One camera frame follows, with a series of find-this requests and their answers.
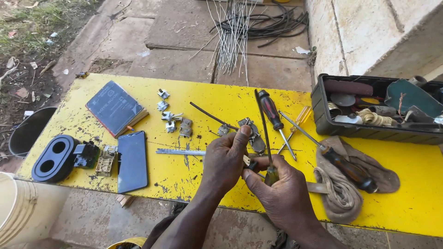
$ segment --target white bucket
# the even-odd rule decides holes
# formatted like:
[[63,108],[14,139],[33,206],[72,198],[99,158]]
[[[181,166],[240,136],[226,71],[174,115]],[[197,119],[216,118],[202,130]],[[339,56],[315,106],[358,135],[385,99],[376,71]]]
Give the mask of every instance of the white bucket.
[[70,191],[13,177],[0,172],[0,248],[49,237]]

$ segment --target right hand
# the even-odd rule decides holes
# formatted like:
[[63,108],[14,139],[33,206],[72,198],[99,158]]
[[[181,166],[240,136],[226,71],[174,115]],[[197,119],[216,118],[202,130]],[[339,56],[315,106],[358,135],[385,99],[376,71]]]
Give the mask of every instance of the right hand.
[[[267,156],[253,160],[258,162],[256,171],[266,170],[269,166]],[[309,199],[304,174],[279,155],[272,155],[272,163],[277,168],[280,178],[272,186],[267,186],[262,182],[262,178],[250,169],[244,169],[241,174],[271,221],[295,240],[322,230],[323,227],[315,216]]]

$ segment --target red and black screwdriver handle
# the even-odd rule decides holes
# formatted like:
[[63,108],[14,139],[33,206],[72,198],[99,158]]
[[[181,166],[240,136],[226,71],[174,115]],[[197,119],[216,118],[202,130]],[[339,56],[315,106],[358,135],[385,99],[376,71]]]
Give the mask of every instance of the red and black screwdriver handle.
[[274,130],[278,131],[283,129],[283,123],[280,121],[279,114],[277,112],[276,105],[274,101],[272,101],[268,92],[265,90],[260,90],[258,92],[258,97],[260,99],[261,106],[263,107],[263,111],[268,116],[269,121],[274,126]]
[[370,194],[378,190],[377,183],[364,170],[348,162],[342,155],[327,146],[322,150],[322,155],[331,164],[337,167],[349,180],[351,180],[359,189]]

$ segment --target left hand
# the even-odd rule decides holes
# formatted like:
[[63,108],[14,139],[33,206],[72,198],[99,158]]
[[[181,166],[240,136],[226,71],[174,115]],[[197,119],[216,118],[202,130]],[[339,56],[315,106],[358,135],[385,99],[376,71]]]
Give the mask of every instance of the left hand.
[[250,133],[251,127],[243,125],[237,133],[219,137],[208,145],[200,184],[202,191],[223,197],[235,186],[243,170]]

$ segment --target yellow tabletop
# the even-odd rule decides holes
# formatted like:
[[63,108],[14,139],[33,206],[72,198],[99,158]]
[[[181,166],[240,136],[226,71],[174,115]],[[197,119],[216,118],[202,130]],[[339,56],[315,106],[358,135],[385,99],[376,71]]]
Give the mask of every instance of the yellow tabletop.
[[[34,162],[48,142],[58,134],[67,134],[86,141],[99,136],[100,145],[117,145],[117,140],[85,107],[86,102],[110,80],[120,84],[150,112],[134,126],[136,131],[146,132],[149,185],[129,192],[130,195],[185,202],[194,196],[202,178],[202,157],[155,153],[157,148],[205,150],[206,145],[217,138],[214,133],[220,123],[192,107],[190,101],[235,126],[237,121],[249,117],[262,132],[260,114],[251,87],[91,74],[86,79],[74,81],[18,170],[16,178],[32,180],[31,168]],[[192,137],[179,136],[178,132],[166,132],[165,121],[161,120],[161,112],[156,108],[161,100],[157,95],[159,88],[166,89],[171,94],[167,99],[170,104],[167,111],[183,112],[184,117],[193,120]],[[269,89],[268,92],[277,108],[288,113],[293,120],[305,105],[311,105],[309,93],[276,89]],[[284,133],[288,135],[291,125],[285,120],[283,122]],[[269,122],[267,127],[271,148],[276,152],[283,140],[278,132],[273,131]],[[316,134],[312,115],[302,127],[315,139],[325,138]],[[386,168],[394,170],[401,182],[400,189],[393,194],[367,194],[361,191],[363,208],[351,226],[443,237],[443,230],[439,229],[443,223],[443,156],[438,146],[358,138],[344,140],[372,156]],[[291,159],[288,150],[282,154],[292,166],[303,171],[307,181],[315,182],[315,144],[300,133],[292,138],[290,144],[297,151],[298,162]],[[95,177],[94,169],[74,169],[67,179],[58,184],[116,193],[117,169],[113,167],[111,177]],[[310,196],[317,218],[327,222],[320,194],[310,193]],[[222,199],[220,206],[264,212],[258,199],[241,179]]]

